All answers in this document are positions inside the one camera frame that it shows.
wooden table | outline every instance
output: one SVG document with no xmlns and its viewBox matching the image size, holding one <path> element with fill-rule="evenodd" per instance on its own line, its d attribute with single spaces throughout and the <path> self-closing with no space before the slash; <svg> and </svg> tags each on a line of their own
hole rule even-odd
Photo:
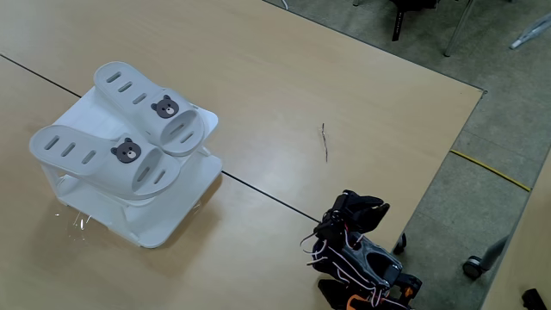
<svg viewBox="0 0 551 310">
<path fill-rule="evenodd" d="M 5 59 L 0 76 L 0 308 L 329 309 L 299 248 L 315 223 L 229 177 L 155 250 L 81 230 L 28 151 L 75 97 Z"/>
<path fill-rule="evenodd" d="M 225 170 L 315 218 L 343 189 L 385 199 L 388 250 L 481 96 L 259 0 L 3 0 L 0 28 L 0 53 L 79 95 L 122 60 L 213 111 Z"/>
<path fill-rule="evenodd" d="M 545 161 L 536 186 L 499 265 L 482 309 L 524 309 L 521 296 L 536 288 L 551 307 L 551 156 Z"/>
</svg>

black backpack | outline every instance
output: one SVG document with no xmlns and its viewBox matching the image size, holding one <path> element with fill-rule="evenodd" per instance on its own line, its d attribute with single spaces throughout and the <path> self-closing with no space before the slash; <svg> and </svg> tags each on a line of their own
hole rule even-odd
<svg viewBox="0 0 551 310">
<path fill-rule="evenodd" d="M 402 29 L 404 21 L 404 13 L 407 11 L 419 11 L 421 9 L 435 9 L 440 0 L 390 0 L 396 4 L 398 13 L 396 15 L 396 23 L 394 24 L 393 41 L 398 40 L 399 31 Z"/>
</svg>

white slipper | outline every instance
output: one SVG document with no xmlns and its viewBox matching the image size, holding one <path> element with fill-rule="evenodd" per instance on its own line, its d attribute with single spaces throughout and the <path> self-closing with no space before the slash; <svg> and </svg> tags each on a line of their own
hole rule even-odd
<svg viewBox="0 0 551 310">
<path fill-rule="evenodd" d="M 187 156 L 203 141 L 205 125 L 191 103 L 129 64 L 103 65 L 94 83 L 150 143 L 168 154 Z"/>
<path fill-rule="evenodd" d="M 138 135 L 109 140 L 53 125 L 35 133 L 29 148 L 42 163 L 123 199 L 153 197 L 180 173 L 175 158 Z"/>
</svg>

bear face decal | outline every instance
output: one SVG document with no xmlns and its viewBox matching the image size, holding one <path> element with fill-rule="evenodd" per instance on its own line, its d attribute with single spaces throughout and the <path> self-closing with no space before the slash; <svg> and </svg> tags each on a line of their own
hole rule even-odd
<svg viewBox="0 0 551 310">
<path fill-rule="evenodd" d="M 141 154 L 141 148 L 137 144 L 133 143 L 130 138 L 125 138 L 124 143 L 118 147 L 112 147 L 111 152 L 123 164 L 130 164 L 134 160 L 138 159 Z"/>
<path fill-rule="evenodd" d="M 161 101 L 152 104 L 152 109 L 162 118 L 171 118 L 178 113 L 180 107 L 168 95 L 164 95 Z"/>
</svg>

caster wheel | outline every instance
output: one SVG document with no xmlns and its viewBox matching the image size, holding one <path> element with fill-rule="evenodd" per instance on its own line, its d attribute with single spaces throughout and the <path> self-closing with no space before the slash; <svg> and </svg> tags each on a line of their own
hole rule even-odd
<svg viewBox="0 0 551 310">
<path fill-rule="evenodd" d="M 406 234 L 402 233 L 402 237 L 400 237 L 400 239 L 398 240 L 398 244 L 396 244 L 396 247 L 394 247 L 393 253 L 396 255 L 403 253 L 404 249 L 406 248 L 406 245 L 407 245 Z"/>
<path fill-rule="evenodd" d="M 478 279 L 484 273 L 484 270 L 480 267 L 480 257 L 471 256 L 463 264 L 463 273 L 473 280 Z"/>
</svg>

